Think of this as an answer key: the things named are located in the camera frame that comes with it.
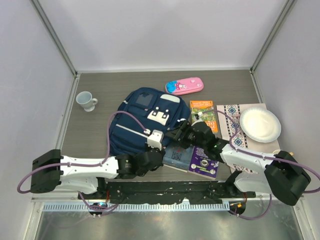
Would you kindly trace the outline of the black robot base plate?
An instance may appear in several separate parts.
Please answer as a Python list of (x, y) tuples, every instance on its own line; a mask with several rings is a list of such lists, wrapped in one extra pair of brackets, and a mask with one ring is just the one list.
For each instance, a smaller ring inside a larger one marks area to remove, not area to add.
[(85, 200), (110, 200), (112, 204), (181, 204), (184, 199), (195, 204), (221, 203), (223, 199), (255, 198), (256, 193), (241, 192), (218, 181), (111, 181), (97, 192), (82, 194)]

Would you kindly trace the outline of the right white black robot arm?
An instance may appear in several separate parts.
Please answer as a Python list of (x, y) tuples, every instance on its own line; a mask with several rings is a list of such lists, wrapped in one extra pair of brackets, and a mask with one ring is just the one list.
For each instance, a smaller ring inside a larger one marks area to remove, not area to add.
[(272, 154), (233, 147), (227, 140), (215, 137), (203, 121), (191, 124), (184, 120), (165, 136), (183, 148), (202, 148), (211, 160), (252, 170), (252, 173), (236, 170), (227, 178), (225, 190), (233, 198), (245, 192), (259, 192), (294, 206), (311, 182), (307, 172), (289, 153), (281, 151), (276, 159)]

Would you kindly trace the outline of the navy blue student backpack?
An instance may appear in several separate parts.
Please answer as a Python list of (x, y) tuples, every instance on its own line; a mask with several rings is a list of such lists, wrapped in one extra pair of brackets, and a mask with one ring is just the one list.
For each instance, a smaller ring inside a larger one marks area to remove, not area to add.
[(166, 133), (191, 115), (181, 97), (150, 87), (131, 92), (117, 111), (109, 127), (112, 156), (143, 153), (153, 130)]

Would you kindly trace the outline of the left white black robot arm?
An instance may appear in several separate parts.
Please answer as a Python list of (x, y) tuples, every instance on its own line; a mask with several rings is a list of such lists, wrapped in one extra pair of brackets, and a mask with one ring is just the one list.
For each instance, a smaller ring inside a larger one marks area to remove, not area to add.
[(100, 200), (107, 192), (104, 179), (130, 180), (163, 166), (164, 149), (146, 147), (145, 152), (103, 158), (75, 158), (52, 149), (32, 162), (30, 191), (79, 191)]

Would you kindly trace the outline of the dark blue 1984 book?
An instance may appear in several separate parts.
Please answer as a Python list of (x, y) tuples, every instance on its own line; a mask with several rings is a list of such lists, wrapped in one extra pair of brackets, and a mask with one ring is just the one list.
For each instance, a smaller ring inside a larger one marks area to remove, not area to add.
[(193, 151), (193, 146), (185, 149), (177, 143), (172, 142), (165, 148), (162, 163), (167, 167), (187, 173), (191, 164)]

